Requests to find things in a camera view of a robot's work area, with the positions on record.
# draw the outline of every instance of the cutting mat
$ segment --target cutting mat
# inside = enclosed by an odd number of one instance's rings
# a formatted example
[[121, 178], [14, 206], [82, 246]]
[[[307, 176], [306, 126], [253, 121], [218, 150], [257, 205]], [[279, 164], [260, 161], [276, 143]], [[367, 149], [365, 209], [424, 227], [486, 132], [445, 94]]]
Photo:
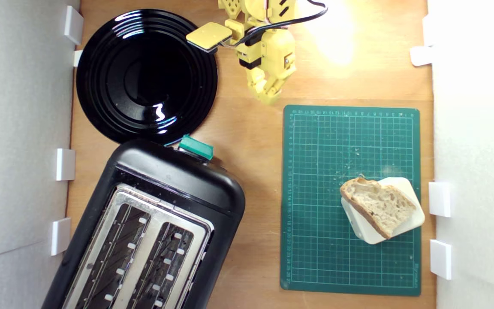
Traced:
[[339, 187], [363, 175], [410, 180], [420, 200], [416, 109], [284, 109], [280, 283], [283, 289], [420, 295], [420, 228], [369, 245], [355, 236]]

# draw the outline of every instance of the white clip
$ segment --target white clip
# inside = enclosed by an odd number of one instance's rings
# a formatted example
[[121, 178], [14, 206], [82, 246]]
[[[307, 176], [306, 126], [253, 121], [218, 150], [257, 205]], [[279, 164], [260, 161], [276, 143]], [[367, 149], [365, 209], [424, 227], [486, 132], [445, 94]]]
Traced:
[[409, 54], [411, 56], [411, 63], [416, 67], [431, 64], [434, 60], [432, 48], [430, 46], [411, 47]]
[[451, 245], [430, 240], [430, 271], [445, 280], [451, 280]]
[[75, 45], [81, 44], [83, 37], [83, 16], [73, 6], [67, 6], [66, 8], [64, 35], [75, 43]]
[[77, 68], [77, 66], [79, 65], [79, 59], [81, 58], [82, 53], [82, 49], [80, 49], [79, 51], [74, 51], [74, 68]]
[[75, 150], [57, 149], [57, 181], [75, 179]]
[[422, 32], [424, 38], [424, 46], [414, 46], [410, 49], [411, 63], [419, 67], [421, 65], [431, 64], [434, 61], [432, 46], [437, 40], [437, 34], [433, 15], [426, 15], [422, 19]]
[[53, 233], [51, 237], [51, 255], [55, 256], [68, 248], [70, 244], [71, 218], [53, 221]]
[[441, 217], [451, 217], [451, 186], [446, 182], [428, 183], [430, 213]]

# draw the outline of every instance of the wooden surface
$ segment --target wooden surface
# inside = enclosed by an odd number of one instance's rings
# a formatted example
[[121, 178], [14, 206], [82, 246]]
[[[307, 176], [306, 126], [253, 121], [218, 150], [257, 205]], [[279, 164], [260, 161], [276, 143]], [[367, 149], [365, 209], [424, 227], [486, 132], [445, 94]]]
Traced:
[[[422, 44], [426, 3], [418, 0], [327, 0], [322, 19], [290, 29], [297, 40], [297, 72], [272, 107], [253, 100], [243, 68], [229, 49], [217, 53], [219, 89], [214, 107], [194, 138], [209, 143], [241, 183], [245, 215], [226, 258], [208, 308], [434, 309], [436, 279], [429, 267], [427, 183], [433, 179], [431, 70], [410, 64], [409, 48]], [[133, 9], [170, 10], [197, 25], [223, 22], [215, 0], [82, 0], [83, 43], [106, 21]], [[282, 111], [286, 104], [418, 108], [421, 115], [423, 208], [422, 294], [379, 297], [284, 291], [280, 288], [280, 188]], [[98, 133], [81, 111], [74, 91], [71, 148], [76, 180], [70, 182], [67, 215], [76, 227], [116, 143]]]

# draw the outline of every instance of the black plate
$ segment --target black plate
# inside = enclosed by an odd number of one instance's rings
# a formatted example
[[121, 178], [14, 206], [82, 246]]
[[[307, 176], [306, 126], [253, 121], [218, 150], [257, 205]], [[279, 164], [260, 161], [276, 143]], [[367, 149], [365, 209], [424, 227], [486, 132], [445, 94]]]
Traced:
[[123, 143], [143, 137], [161, 145], [194, 131], [217, 90], [214, 55], [188, 44], [197, 27], [163, 10], [127, 12], [85, 45], [76, 87], [89, 121]]

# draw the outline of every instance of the black toaster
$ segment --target black toaster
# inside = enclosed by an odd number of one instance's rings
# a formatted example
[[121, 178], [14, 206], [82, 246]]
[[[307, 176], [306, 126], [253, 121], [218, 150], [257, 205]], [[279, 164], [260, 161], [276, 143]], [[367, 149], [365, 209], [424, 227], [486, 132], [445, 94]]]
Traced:
[[239, 184], [190, 147], [123, 143], [43, 309], [206, 307], [244, 208]]

